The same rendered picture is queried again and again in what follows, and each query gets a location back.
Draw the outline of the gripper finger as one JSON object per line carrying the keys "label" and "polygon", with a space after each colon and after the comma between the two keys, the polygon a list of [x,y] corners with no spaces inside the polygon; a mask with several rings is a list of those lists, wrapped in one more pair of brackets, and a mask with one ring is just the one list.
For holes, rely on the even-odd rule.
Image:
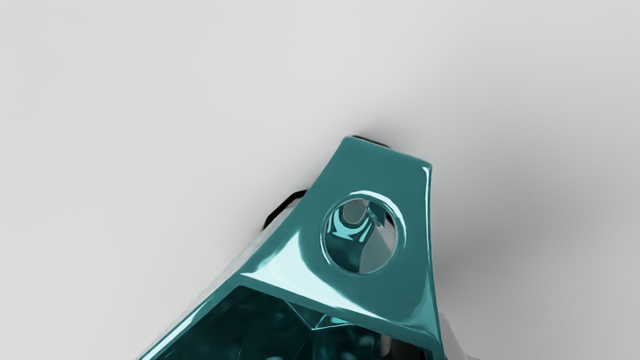
{"label": "gripper finger", "polygon": [[441,335],[443,348],[445,351],[445,360],[474,360],[468,355],[455,332],[450,319],[445,313],[438,313],[439,332]]}

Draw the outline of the teal faceted mug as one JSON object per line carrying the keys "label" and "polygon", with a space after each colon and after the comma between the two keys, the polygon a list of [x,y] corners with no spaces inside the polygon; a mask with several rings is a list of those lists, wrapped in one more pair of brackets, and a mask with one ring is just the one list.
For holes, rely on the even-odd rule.
{"label": "teal faceted mug", "polygon": [[316,181],[135,360],[377,360],[382,335],[447,360],[432,167],[345,137]]}

